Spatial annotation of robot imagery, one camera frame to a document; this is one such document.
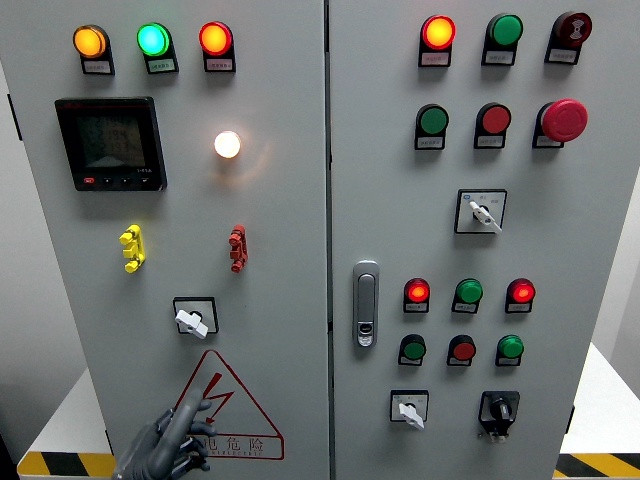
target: white wall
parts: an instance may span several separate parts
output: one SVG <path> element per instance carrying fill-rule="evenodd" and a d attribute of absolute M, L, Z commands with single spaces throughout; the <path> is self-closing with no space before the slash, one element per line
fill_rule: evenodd
<path fill-rule="evenodd" d="M 86 362 L 7 93 L 0 65 L 0 432 L 18 462 Z"/>

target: digital power meter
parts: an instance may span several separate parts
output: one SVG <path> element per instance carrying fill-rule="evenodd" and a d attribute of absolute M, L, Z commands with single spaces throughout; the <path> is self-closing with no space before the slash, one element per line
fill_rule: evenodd
<path fill-rule="evenodd" d="M 77 190 L 167 186 L 153 98 L 63 98 L 55 105 Z"/>

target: red emergency stop button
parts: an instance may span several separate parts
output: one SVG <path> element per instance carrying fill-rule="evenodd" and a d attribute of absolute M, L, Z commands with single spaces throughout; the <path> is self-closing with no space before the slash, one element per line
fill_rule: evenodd
<path fill-rule="evenodd" d="M 468 367 L 476 355 L 476 345 L 469 335 L 457 335 L 449 342 L 447 365 Z"/>
<path fill-rule="evenodd" d="M 547 137 L 564 143 L 578 138 L 588 121 L 589 114 L 582 103 L 573 98 L 563 98 L 546 106 L 541 124 Z"/>
<path fill-rule="evenodd" d="M 581 46 L 591 35 L 591 18 L 586 13 L 567 12 L 553 24 L 553 34 L 567 48 Z"/>

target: green push button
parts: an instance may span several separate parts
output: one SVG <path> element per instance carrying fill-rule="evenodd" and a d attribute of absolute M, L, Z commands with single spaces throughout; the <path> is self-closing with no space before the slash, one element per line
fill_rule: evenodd
<path fill-rule="evenodd" d="M 449 116 L 442 107 L 427 108 L 420 117 L 420 127 L 429 135 L 435 135 L 447 128 Z"/>
<path fill-rule="evenodd" d="M 524 352 L 524 344 L 517 335 L 507 335 L 498 342 L 498 351 L 507 358 L 518 358 Z"/>
<path fill-rule="evenodd" d="M 482 285 L 480 285 L 479 281 L 468 278 L 458 284 L 456 295 L 464 303 L 476 303 L 482 298 Z"/>
<path fill-rule="evenodd" d="M 418 342 L 411 342 L 404 347 L 404 356 L 409 360 L 420 360 L 427 353 L 424 345 Z"/>
<path fill-rule="evenodd" d="M 491 22 L 491 38 L 503 47 L 513 45 L 522 36 L 522 20 L 516 15 L 498 15 Z"/>

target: red terminal connector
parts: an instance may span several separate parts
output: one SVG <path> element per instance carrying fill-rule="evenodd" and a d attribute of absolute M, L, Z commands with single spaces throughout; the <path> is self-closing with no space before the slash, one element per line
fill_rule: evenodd
<path fill-rule="evenodd" d="M 246 266 L 247 260 L 249 259 L 249 253 L 247 252 L 247 237 L 242 225 L 236 225 L 233 227 L 231 235 L 229 235 L 229 245 L 231 245 L 229 258 L 233 260 L 231 271 L 234 273 L 240 273 L 240 271 Z"/>

